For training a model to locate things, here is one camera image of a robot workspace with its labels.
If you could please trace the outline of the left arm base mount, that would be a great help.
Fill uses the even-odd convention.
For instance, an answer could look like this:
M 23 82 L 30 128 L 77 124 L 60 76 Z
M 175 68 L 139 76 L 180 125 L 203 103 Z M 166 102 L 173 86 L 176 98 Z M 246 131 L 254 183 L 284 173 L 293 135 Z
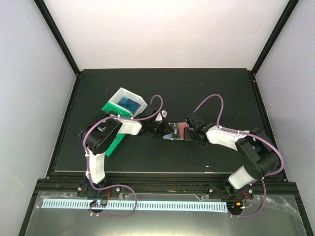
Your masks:
M 105 182 L 101 181 L 99 184 L 94 184 L 94 187 L 91 186 L 88 180 L 81 182 L 78 190 L 78 197 L 87 197 L 87 198 L 110 198 L 117 197 L 120 192 L 122 192 L 123 188 L 121 186 L 111 187 L 106 190 L 96 190 L 95 188 L 104 188 Z

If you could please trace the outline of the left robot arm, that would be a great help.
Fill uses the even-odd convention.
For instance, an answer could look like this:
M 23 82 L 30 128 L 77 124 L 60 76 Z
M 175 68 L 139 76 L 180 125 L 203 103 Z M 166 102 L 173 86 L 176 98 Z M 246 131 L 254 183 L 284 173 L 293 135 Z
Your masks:
M 86 157 L 88 190 L 101 196 L 106 189 L 105 155 L 120 134 L 142 136 L 150 133 L 154 137 L 171 134 L 173 128 L 166 120 L 167 111 L 147 106 L 136 116 L 123 117 L 113 112 L 100 111 L 80 133 Z

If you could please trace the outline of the red credit card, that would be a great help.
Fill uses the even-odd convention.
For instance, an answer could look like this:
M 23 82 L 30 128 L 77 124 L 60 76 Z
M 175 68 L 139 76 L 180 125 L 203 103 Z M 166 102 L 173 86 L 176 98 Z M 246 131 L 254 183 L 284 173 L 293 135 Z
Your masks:
M 183 140 L 185 135 L 185 128 L 189 128 L 189 125 L 186 122 L 176 123 L 177 134 L 176 138 Z

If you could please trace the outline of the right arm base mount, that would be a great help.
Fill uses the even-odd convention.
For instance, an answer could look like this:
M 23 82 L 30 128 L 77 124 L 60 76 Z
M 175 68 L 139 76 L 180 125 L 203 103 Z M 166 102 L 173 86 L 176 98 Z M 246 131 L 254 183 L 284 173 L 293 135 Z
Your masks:
M 210 199 L 221 200 L 243 200 L 253 199 L 252 189 L 249 185 L 245 185 L 241 189 L 235 189 L 228 182 L 210 182 L 206 187 Z

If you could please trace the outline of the black VIP card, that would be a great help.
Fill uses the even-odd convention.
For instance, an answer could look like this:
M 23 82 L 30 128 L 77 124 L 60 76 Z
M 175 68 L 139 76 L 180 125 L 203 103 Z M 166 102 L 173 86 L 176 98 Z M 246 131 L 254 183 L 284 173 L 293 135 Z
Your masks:
M 170 134 L 170 139 L 172 139 L 172 140 L 181 139 L 180 125 L 178 123 L 169 123 L 169 125 L 173 129 L 172 133 Z

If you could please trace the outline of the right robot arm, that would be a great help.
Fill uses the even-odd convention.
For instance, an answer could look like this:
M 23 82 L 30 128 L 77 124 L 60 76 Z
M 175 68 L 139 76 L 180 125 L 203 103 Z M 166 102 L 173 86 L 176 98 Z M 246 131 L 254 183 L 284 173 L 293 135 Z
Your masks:
M 185 118 L 188 127 L 184 129 L 184 140 L 202 145 L 221 145 L 240 154 L 242 166 L 223 185 L 229 198 L 236 198 L 247 184 L 281 171 L 284 160 L 280 152 L 270 143 L 261 129 L 239 131 L 220 125 L 206 124 L 197 112 Z

